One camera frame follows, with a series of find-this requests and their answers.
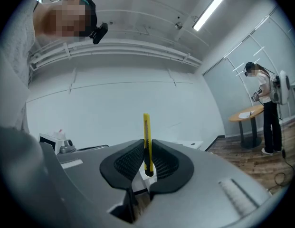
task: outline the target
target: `white shirt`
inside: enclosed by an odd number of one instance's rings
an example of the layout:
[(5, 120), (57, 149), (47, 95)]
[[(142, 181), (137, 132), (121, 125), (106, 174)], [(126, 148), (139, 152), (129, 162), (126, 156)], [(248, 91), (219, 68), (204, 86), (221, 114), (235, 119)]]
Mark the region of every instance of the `white shirt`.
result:
[(26, 101), (29, 96), (29, 50), (34, 44), (33, 9), (36, 0), (24, 0), (0, 37), (0, 126), (29, 132)]
[[(269, 76), (267, 76), (264, 72), (259, 70), (259, 72), (257, 73), (257, 78), (258, 78), (259, 86), (266, 85), (266, 87), (270, 90), (271, 85), (270, 85), (270, 77)], [(270, 93), (263, 96), (263, 97), (260, 97), (260, 101), (262, 103), (267, 103), (267, 102), (272, 101), (270, 98)]]

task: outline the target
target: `black pants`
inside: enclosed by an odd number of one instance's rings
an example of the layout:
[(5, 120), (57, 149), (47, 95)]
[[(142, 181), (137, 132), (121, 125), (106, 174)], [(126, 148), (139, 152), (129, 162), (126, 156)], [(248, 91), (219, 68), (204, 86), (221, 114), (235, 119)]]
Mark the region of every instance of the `black pants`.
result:
[(272, 101), (264, 103), (263, 131), (265, 135), (265, 151), (281, 150), (281, 128), (278, 120), (277, 104)]

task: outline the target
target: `ceiling light fixture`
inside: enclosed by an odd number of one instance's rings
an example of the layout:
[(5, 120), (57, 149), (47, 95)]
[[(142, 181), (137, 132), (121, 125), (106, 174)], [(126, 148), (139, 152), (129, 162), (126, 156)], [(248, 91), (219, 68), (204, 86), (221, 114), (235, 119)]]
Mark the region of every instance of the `ceiling light fixture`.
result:
[(215, 9), (219, 6), (219, 4), (223, 0), (213, 0), (213, 2), (209, 5), (209, 7), (203, 12), (203, 14), (200, 16), (200, 18), (197, 20), (197, 22), (193, 25), (193, 28), (196, 31), (199, 31), (201, 27), (204, 25), (204, 23), (208, 20), (208, 18), (212, 15), (212, 13), (215, 11)]

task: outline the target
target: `round wooden table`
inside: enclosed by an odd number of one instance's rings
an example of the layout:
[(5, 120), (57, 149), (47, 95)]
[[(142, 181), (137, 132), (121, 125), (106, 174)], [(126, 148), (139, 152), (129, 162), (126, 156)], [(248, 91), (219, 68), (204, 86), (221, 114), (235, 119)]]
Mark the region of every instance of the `round wooden table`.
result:
[[(243, 112), (251, 112), (254, 111), (251, 116), (247, 118), (239, 118), (239, 114)], [(260, 145), (261, 143), (261, 138), (257, 137), (257, 127), (256, 127), (256, 120), (255, 117), (259, 115), (260, 113), (263, 112), (263, 105), (255, 105), (252, 106), (248, 109), (245, 109), (241, 112), (238, 112), (234, 115), (232, 115), (228, 120), (230, 122), (238, 122), (239, 123), (239, 128), (240, 128), (240, 136), (241, 136), (241, 146), (245, 149), (252, 149)], [(251, 125), (252, 125), (252, 136), (248, 138), (244, 138), (243, 136), (243, 129), (242, 129), (242, 121), (246, 121), (250, 119), (251, 120)]]

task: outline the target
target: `yellow handle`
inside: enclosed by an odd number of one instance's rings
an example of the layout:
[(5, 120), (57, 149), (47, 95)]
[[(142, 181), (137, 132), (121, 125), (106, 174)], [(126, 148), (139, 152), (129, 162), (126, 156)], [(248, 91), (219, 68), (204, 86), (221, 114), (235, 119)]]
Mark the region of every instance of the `yellow handle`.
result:
[(144, 170), (147, 176), (153, 176), (153, 164), (152, 164), (152, 133), (151, 133), (151, 120), (147, 113), (143, 114), (144, 121), (144, 148), (149, 151), (149, 163), (150, 168), (147, 170), (146, 161), (144, 160)]

